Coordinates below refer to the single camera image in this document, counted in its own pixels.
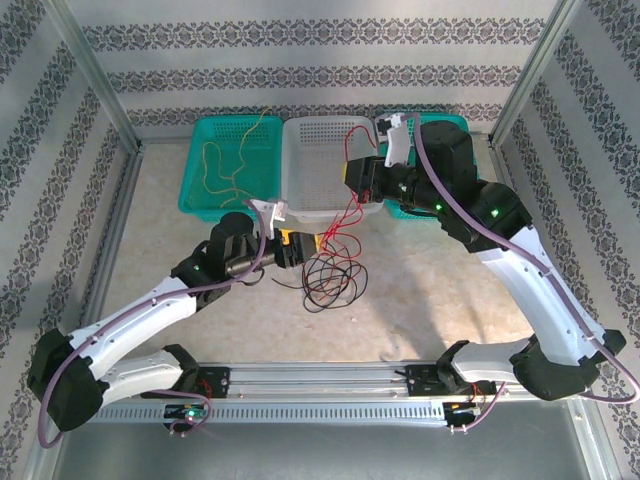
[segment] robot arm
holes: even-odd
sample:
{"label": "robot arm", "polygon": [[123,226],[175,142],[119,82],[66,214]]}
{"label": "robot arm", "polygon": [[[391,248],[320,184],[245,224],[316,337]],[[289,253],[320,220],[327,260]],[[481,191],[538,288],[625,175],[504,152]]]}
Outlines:
{"label": "robot arm", "polygon": [[[270,225],[270,239],[265,242],[259,269],[271,264],[293,267],[316,253],[314,235],[274,230],[272,221],[279,215],[278,209],[270,208],[269,204],[258,209],[267,217],[264,223]],[[131,305],[67,336],[54,329],[41,337],[27,380],[28,387],[40,401],[60,365],[80,345],[93,339],[69,363],[53,389],[47,412],[60,431],[79,427],[100,407],[121,398],[151,390],[189,392],[194,389],[198,363],[179,345],[166,346],[143,358],[122,358],[161,330],[226,294],[231,286],[196,293],[179,292],[221,283],[247,271],[258,253],[259,241],[253,228],[253,221],[245,214],[225,215],[212,229],[208,241],[198,245],[172,269],[170,276]],[[96,334],[122,314],[126,316],[113,328],[102,335]]]}
{"label": "robot arm", "polygon": [[605,358],[579,328],[551,278],[560,284],[593,337],[614,355],[625,345],[622,334],[605,331],[581,307],[549,261],[531,216],[516,194],[505,185],[478,179],[468,133],[451,122],[421,126],[422,143],[438,178],[472,218],[533,253],[548,273],[471,228],[444,201],[420,162],[409,165],[406,155],[400,161],[409,138],[406,122],[399,123],[397,117],[376,124],[378,138],[384,132],[382,138],[394,139],[386,158],[350,161],[345,183],[360,202],[391,199],[408,213],[436,217],[449,236],[464,244],[498,276],[535,332],[529,339],[505,344],[457,342],[438,361],[440,381],[451,391],[479,380],[518,382],[545,400],[585,392],[599,375],[597,364]]}

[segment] beige floor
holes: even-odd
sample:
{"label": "beige floor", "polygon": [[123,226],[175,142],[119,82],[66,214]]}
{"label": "beige floor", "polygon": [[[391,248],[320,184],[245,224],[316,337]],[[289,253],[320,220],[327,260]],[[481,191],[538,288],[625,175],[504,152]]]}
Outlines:
{"label": "beige floor", "polygon": [[[494,179],[486,145],[475,139],[483,178]],[[105,304],[109,314],[151,290],[211,225],[177,208],[188,145],[149,145]],[[432,221],[381,212],[354,228],[370,272],[350,307],[307,313],[301,294],[269,280],[299,274],[271,267],[256,287],[236,286],[135,354],[180,343],[199,361],[378,361],[436,359],[457,340],[502,342],[531,334],[492,273]]]}

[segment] basket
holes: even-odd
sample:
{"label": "basket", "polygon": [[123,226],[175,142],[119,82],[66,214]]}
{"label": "basket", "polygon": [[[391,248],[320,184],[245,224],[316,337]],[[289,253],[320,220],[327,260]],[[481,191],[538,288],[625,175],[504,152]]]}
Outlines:
{"label": "basket", "polygon": [[[437,122],[437,121],[448,121],[453,122],[460,127],[460,129],[465,132],[469,131],[469,125],[467,125],[467,121],[464,117],[460,115],[452,115],[448,113],[421,113],[420,114],[420,124],[425,124],[428,122]],[[409,119],[407,122],[407,126],[409,127],[409,138],[411,139],[411,146],[413,147],[413,129],[414,129],[414,121],[413,119]],[[383,143],[380,145],[380,155],[386,155],[389,144]],[[409,165],[413,166],[416,164],[416,151],[414,148],[411,149],[411,153],[409,154]],[[403,212],[400,209],[400,204],[393,200],[385,200],[385,205],[389,210],[389,213],[393,218],[398,218],[401,220],[434,220],[436,217],[420,217],[417,215],[411,215],[410,213]]]}
{"label": "basket", "polygon": [[[375,142],[366,117],[327,116],[287,120],[282,134],[280,196],[289,203],[288,214],[302,223],[333,221],[344,212],[351,191],[344,184],[344,139],[353,127],[365,127]],[[349,159],[377,155],[361,129],[348,142]],[[362,205],[364,214],[377,212],[382,203]]]}
{"label": "basket", "polygon": [[[204,222],[218,222],[225,213],[232,211],[249,213],[254,217],[253,212],[242,203],[243,200],[269,200],[278,196],[282,120],[276,116],[263,117],[260,124],[247,135],[242,147],[246,164],[235,175],[235,184],[250,196],[245,193],[236,195],[233,191],[210,192],[233,187],[229,178],[242,165],[239,154],[242,137],[259,119],[258,115],[221,115],[197,121],[180,189],[180,211],[196,215]],[[204,183],[203,146],[208,166],[206,187],[210,191]]]}

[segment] damask wallpaper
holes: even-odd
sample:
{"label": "damask wallpaper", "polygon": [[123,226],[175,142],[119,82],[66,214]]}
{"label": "damask wallpaper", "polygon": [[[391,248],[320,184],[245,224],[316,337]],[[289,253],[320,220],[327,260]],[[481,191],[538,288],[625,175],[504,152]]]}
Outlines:
{"label": "damask wallpaper", "polygon": [[35,342],[75,326],[128,158],[38,0],[0,2],[0,479],[22,478]]}
{"label": "damask wallpaper", "polygon": [[265,106],[287,118],[410,105],[488,132],[555,3],[69,0],[143,138]]}
{"label": "damask wallpaper", "polygon": [[[621,330],[640,375],[640,2],[584,2],[500,146],[547,250],[585,309]],[[629,393],[602,368],[599,390]],[[602,405],[623,478],[640,477],[637,406]]]}

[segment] white plastic basket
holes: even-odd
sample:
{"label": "white plastic basket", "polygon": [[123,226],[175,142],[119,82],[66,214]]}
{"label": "white plastic basket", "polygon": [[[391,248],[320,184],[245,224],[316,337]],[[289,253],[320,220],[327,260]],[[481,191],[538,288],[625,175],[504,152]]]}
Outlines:
{"label": "white plastic basket", "polygon": [[[302,223],[332,221],[344,212],[351,191],[344,184],[344,138],[362,125],[375,142],[371,120],[336,115],[301,117],[284,122],[280,196],[289,202],[288,214]],[[367,134],[355,130],[348,141],[349,160],[377,155]],[[365,215],[377,212],[382,203],[362,206]]]}

